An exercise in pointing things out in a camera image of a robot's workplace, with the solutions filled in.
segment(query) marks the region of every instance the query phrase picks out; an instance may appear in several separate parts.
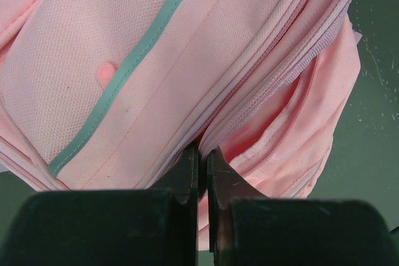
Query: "pink zipper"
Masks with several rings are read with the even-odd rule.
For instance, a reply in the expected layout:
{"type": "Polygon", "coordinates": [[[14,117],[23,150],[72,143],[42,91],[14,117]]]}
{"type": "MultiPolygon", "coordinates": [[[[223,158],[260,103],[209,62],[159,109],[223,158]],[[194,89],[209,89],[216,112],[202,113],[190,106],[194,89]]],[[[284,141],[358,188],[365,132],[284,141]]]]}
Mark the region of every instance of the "pink zipper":
{"type": "Polygon", "coordinates": [[[345,12],[351,0],[339,0],[332,11],[324,14],[324,20],[318,22],[316,30],[313,30],[301,43],[299,49],[294,51],[283,61],[281,67],[268,75],[261,84],[263,85],[249,103],[240,109],[235,116],[225,124],[221,130],[204,136],[200,151],[204,155],[219,146],[232,132],[243,126],[257,112],[259,107],[271,97],[281,86],[292,83],[310,61],[326,48],[337,36],[342,24],[345,12]]]}

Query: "green surface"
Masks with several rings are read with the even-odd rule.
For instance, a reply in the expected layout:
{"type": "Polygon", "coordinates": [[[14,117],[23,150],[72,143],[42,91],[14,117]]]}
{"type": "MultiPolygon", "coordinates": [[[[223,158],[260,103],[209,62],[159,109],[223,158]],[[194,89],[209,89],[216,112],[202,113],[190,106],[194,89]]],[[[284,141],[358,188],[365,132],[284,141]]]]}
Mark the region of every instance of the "green surface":
{"type": "MultiPolygon", "coordinates": [[[[399,226],[399,0],[354,0],[353,27],[363,34],[362,70],[334,135],[334,146],[312,198],[354,198],[372,203],[390,229],[399,226]]],[[[32,191],[0,174],[0,239],[32,191]]],[[[200,265],[213,258],[199,253],[200,265]]]]}

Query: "backpack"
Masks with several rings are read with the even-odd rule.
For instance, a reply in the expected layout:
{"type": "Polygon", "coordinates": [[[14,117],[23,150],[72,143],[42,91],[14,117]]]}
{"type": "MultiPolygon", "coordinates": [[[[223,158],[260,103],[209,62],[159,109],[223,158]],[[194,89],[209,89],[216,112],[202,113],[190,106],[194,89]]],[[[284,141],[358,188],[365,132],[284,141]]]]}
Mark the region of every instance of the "backpack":
{"type": "Polygon", "coordinates": [[[350,1],[1,0],[0,162],[37,191],[147,188],[197,140],[304,197],[360,69],[350,1]]]}

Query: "teal trim strip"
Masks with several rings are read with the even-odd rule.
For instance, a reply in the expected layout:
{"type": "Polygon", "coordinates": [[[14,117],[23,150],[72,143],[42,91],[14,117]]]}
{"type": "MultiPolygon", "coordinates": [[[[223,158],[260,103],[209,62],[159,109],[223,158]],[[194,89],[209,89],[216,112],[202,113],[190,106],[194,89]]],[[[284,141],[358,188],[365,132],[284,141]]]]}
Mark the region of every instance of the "teal trim strip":
{"type": "Polygon", "coordinates": [[[58,175],[61,169],[84,147],[90,137],[92,137],[119,91],[136,69],[137,65],[155,45],[181,1],[182,0],[165,1],[150,28],[148,28],[140,42],[119,66],[119,69],[116,71],[111,82],[94,106],[82,129],[80,129],[69,145],[50,162],[48,170],[54,176],[58,175]]]}

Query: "side pocket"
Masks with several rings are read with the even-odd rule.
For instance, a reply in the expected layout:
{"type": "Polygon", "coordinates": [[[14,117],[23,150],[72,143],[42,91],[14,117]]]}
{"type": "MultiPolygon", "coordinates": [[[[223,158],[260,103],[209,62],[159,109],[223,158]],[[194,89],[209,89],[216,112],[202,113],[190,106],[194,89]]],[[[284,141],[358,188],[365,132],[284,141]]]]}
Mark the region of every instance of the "side pocket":
{"type": "Polygon", "coordinates": [[[308,66],[308,73],[302,73],[298,87],[306,88],[297,87],[300,95],[292,97],[260,139],[235,156],[230,165],[248,181],[256,181],[253,186],[269,197],[310,193],[305,187],[314,184],[324,167],[359,70],[356,43],[346,17],[336,40],[308,66]]]}

